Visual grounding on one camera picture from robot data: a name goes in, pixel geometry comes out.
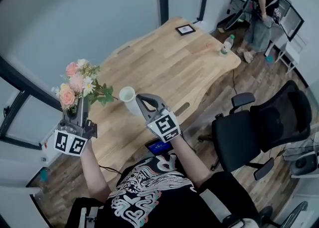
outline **white cup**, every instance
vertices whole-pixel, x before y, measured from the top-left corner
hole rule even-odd
[[[122,100],[129,110],[129,112],[136,116],[143,116],[139,105],[136,102],[135,90],[132,87],[124,87],[119,93],[120,100]]]

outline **shorts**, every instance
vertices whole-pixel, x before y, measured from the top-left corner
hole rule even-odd
[[[256,16],[252,17],[244,40],[249,43],[255,52],[264,52],[267,50],[273,23],[274,20],[270,16],[267,16],[266,21],[262,21]]]

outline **graphic print shirt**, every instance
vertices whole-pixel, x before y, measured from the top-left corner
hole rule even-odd
[[[176,155],[144,159],[122,178],[98,211],[95,227],[221,227]]]

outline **water bottle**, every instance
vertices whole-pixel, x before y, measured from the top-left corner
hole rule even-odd
[[[231,34],[225,41],[224,41],[224,45],[222,47],[222,49],[220,50],[219,54],[221,56],[226,56],[227,53],[230,51],[231,47],[234,44],[234,38],[235,36],[233,34]]]

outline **hand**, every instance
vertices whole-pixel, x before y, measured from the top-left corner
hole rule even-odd
[[[267,14],[266,13],[263,13],[262,15],[262,20],[265,22],[265,21],[267,21]]]

